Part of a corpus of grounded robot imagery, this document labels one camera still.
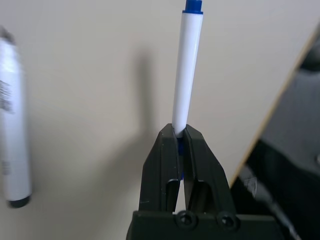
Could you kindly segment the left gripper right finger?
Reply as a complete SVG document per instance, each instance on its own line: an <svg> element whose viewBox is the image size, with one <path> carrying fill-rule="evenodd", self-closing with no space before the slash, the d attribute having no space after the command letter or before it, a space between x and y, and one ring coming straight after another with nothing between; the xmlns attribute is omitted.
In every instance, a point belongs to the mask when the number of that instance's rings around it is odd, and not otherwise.
<svg viewBox="0 0 320 240"><path fill-rule="evenodd" d="M236 214L236 208L221 164L203 135L190 125L183 131L184 198L193 213Z"/></svg>

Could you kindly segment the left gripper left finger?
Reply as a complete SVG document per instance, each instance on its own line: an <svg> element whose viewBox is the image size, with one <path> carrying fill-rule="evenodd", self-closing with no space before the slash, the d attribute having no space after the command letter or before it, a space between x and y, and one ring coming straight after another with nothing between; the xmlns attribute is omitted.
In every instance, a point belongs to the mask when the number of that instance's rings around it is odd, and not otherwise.
<svg viewBox="0 0 320 240"><path fill-rule="evenodd" d="M143 164L138 210L173 213L180 180L178 140L168 123L158 133Z"/></svg>

